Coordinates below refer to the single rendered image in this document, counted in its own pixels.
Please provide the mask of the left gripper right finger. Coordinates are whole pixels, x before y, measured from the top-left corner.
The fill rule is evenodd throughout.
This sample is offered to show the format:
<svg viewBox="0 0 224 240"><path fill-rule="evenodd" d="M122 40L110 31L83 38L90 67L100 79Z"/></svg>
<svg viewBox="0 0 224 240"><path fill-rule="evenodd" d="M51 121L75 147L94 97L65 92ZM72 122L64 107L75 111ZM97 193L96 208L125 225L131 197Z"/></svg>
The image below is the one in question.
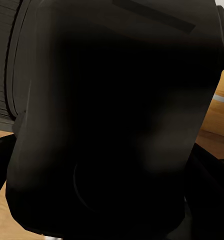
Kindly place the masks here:
<svg viewBox="0 0 224 240"><path fill-rule="evenodd" d="M224 163L194 143L184 195L201 240L224 240Z"/></svg>

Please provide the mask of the digital camera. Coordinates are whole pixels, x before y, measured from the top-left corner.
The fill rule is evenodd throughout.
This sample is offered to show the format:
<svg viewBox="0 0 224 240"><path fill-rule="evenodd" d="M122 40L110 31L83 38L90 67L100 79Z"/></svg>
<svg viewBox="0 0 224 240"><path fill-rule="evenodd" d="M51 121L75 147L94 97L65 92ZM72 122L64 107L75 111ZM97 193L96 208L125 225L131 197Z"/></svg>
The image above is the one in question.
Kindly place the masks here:
<svg viewBox="0 0 224 240"><path fill-rule="evenodd" d="M215 0L0 0L13 218L62 240L171 233L223 70Z"/></svg>

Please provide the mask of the camera tripod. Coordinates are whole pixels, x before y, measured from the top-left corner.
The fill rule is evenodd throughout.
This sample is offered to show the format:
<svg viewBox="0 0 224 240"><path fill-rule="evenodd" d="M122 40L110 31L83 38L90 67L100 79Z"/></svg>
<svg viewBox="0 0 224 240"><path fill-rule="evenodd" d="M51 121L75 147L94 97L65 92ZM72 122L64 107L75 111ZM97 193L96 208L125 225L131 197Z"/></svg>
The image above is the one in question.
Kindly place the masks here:
<svg viewBox="0 0 224 240"><path fill-rule="evenodd" d="M13 132L12 126L14 125L14 123L15 123L15 121L0 118L0 131L5 131L5 132L11 132L12 133ZM45 236L45 240L62 240L62 239Z"/></svg>

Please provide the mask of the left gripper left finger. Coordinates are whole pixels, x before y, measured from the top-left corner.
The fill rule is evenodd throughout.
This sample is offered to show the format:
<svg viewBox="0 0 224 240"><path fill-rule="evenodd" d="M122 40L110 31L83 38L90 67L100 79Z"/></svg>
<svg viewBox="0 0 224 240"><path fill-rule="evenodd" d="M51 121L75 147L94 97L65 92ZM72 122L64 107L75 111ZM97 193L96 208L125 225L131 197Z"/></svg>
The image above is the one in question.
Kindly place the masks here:
<svg viewBox="0 0 224 240"><path fill-rule="evenodd" d="M7 168L16 144L14 134L0 137L0 190L7 180Z"/></svg>

